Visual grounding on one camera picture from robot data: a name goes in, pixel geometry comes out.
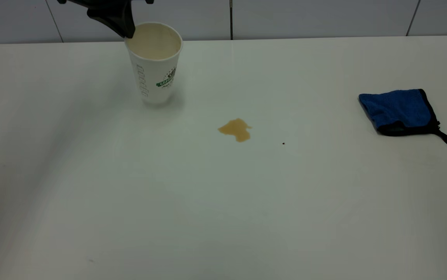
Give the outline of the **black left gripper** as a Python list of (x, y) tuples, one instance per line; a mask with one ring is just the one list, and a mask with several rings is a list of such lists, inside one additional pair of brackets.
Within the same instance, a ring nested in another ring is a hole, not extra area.
[(99, 21), (122, 38), (135, 33), (131, 0), (58, 0), (60, 5), (72, 2), (88, 9), (88, 17)]

